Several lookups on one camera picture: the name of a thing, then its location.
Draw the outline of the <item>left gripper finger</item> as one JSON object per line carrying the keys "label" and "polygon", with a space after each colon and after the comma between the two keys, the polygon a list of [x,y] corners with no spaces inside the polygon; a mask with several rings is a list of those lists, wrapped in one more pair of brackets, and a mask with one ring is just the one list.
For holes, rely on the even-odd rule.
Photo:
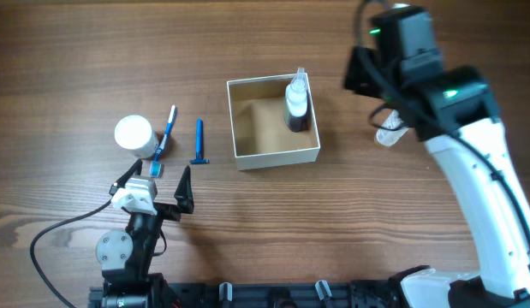
{"label": "left gripper finger", "polygon": [[187,165],[179,180],[174,198],[177,207],[182,213],[192,214],[194,212],[194,196],[191,186],[191,169]]}
{"label": "left gripper finger", "polygon": [[133,175],[140,175],[142,166],[142,160],[140,158],[137,159],[134,164],[110,186],[109,195],[114,196],[119,188],[124,188]]}

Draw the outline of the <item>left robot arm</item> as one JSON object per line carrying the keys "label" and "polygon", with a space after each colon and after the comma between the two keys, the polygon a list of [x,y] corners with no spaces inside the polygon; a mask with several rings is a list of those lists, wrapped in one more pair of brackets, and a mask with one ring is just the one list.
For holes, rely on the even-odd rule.
{"label": "left robot arm", "polygon": [[155,200],[158,190],[153,178],[141,174],[138,159],[110,187],[110,203],[129,214],[123,230],[111,230],[96,245],[103,287],[93,288],[89,306],[99,308],[181,307],[182,302],[161,273],[150,273],[155,250],[164,237],[163,222],[179,222],[194,212],[191,169],[186,167],[176,188],[175,204]]}

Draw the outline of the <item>white round jar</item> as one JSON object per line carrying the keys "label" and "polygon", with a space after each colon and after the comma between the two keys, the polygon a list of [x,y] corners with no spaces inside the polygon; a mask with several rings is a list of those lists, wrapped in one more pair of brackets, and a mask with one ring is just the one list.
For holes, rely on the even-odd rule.
{"label": "white round jar", "polygon": [[152,157],[158,148],[158,136],[151,123],[141,115],[122,118],[116,124],[114,138],[121,148],[141,159]]}

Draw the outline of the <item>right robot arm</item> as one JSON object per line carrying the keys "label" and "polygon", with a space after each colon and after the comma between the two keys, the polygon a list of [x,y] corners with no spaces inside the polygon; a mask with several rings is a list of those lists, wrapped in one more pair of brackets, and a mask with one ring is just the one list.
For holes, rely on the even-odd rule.
{"label": "right robot arm", "polygon": [[371,18],[355,11],[356,44],[345,86],[379,98],[412,128],[443,171],[471,231],[475,272],[429,266],[390,278],[400,307],[530,307],[530,205],[512,165],[499,107],[477,68],[446,69],[428,11],[393,7]]}

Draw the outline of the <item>white squeeze tube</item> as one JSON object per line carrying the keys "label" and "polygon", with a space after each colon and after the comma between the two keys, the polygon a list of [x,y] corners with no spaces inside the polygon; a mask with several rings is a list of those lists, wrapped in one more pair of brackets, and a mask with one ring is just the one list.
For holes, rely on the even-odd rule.
{"label": "white squeeze tube", "polygon": [[393,110],[382,124],[382,127],[376,132],[375,143],[383,147],[391,147],[408,130],[409,127],[400,118],[398,111]]}

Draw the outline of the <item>dark blue pump bottle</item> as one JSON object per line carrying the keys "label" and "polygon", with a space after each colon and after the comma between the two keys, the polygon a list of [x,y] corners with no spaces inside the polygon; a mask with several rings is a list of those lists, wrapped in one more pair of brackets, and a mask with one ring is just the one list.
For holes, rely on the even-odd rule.
{"label": "dark blue pump bottle", "polygon": [[290,131],[299,133],[307,128],[308,84],[306,71],[299,67],[285,89],[284,121]]}

